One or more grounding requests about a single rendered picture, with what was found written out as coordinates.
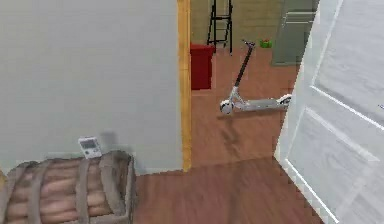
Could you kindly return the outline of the white kick scooter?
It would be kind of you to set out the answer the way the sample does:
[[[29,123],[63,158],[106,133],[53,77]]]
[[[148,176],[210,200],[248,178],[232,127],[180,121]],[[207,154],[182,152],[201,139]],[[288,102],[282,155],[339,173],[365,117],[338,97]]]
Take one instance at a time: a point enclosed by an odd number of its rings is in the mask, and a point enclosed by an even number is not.
[[[235,84],[233,85],[231,92],[227,99],[222,100],[219,105],[219,109],[223,114],[231,114],[235,108],[241,111],[258,111],[266,109],[279,109],[287,108],[291,102],[292,95],[285,94],[280,98],[266,98],[258,100],[244,100],[239,93],[240,82],[244,75],[245,69],[248,65],[249,59],[252,55],[252,52],[255,48],[256,43],[244,40],[245,45],[248,50],[245,56],[245,59],[242,62],[239,73],[236,77]]]

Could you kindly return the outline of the white open room door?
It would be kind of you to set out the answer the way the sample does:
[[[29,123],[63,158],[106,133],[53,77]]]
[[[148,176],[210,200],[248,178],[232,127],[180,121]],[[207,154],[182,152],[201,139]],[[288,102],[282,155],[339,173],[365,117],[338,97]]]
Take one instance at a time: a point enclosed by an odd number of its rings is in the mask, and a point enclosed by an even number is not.
[[[275,158],[324,224],[384,224],[384,0],[320,0]]]

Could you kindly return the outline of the white handheld game device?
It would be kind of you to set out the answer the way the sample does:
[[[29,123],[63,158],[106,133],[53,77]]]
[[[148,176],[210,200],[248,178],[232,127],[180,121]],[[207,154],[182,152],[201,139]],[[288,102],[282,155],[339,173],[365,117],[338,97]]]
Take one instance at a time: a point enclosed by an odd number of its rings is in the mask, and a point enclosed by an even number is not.
[[[78,144],[87,159],[102,156],[101,147],[96,137],[81,137],[78,139]]]

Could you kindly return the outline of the brown strapped wooden chest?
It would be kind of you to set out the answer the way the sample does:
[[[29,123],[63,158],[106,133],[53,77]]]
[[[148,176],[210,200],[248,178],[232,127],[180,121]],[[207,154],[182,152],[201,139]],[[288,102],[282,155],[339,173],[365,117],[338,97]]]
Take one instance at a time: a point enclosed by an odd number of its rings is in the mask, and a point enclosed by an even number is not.
[[[134,158],[23,162],[0,190],[0,224],[134,224]]]

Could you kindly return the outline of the red cabinet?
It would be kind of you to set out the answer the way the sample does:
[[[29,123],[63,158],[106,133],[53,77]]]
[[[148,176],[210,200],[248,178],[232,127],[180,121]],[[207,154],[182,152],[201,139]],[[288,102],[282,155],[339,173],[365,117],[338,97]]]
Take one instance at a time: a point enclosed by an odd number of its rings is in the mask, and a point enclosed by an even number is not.
[[[213,46],[202,44],[191,45],[191,88],[193,90],[211,88],[213,53]]]

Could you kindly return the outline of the grey-green room door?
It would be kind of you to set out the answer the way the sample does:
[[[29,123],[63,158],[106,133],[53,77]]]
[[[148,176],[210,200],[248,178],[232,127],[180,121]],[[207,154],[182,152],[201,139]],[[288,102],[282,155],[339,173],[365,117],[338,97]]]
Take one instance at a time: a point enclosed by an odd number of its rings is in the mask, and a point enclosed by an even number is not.
[[[283,0],[273,44],[274,66],[301,63],[320,0]]]

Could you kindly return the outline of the black ladder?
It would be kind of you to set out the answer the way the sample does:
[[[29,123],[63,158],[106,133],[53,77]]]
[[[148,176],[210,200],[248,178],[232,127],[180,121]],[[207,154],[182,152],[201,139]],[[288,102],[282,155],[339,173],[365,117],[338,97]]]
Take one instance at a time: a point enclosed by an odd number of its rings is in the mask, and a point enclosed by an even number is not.
[[[233,51],[233,1],[225,0],[223,12],[218,10],[218,0],[212,0],[206,44],[217,49],[218,45]]]

